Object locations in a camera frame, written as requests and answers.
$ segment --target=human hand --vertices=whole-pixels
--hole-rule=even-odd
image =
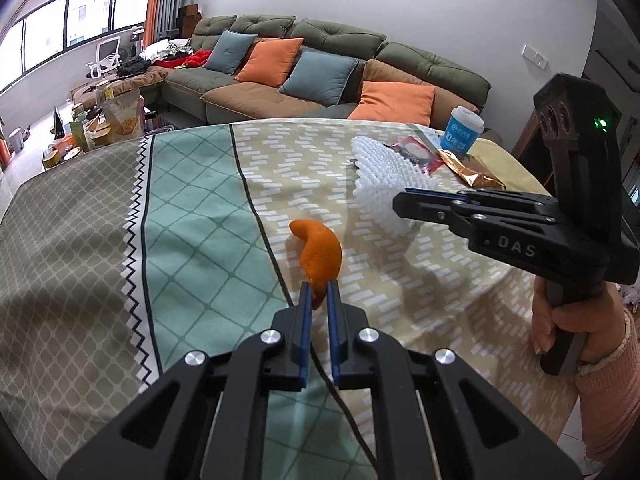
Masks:
[[[580,359],[594,364],[609,356],[625,338],[625,307],[616,285],[602,284],[597,298],[552,308],[546,299],[546,281],[536,277],[529,341],[536,354],[548,352],[556,341],[556,326],[567,332],[588,332]]]

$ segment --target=silver screw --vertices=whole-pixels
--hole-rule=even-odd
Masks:
[[[282,335],[277,330],[268,329],[260,334],[260,339],[267,345],[273,345],[282,339]]]
[[[206,358],[207,357],[204,355],[204,352],[201,352],[200,350],[192,350],[184,356],[184,362],[189,366],[200,366]]]
[[[363,328],[358,332],[358,337],[365,343],[373,343],[378,340],[380,334],[373,328]]]
[[[436,361],[443,365],[450,365],[456,360],[456,355],[448,348],[441,348],[436,352]]]

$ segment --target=wall switch panel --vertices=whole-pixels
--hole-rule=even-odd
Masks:
[[[540,54],[537,50],[531,48],[529,45],[524,46],[522,55],[525,59],[528,59],[541,70],[544,70],[546,68],[548,59]]]

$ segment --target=pink sleeve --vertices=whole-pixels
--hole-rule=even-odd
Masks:
[[[627,320],[630,330],[613,359],[576,378],[586,455],[600,462],[618,450],[640,412],[640,345],[629,314]]]

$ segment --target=white chair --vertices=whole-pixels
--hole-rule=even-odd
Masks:
[[[100,79],[105,73],[120,66],[120,37],[111,38],[98,43],[95,49],[95,63],[87,63],[91,71],[91,79]]]

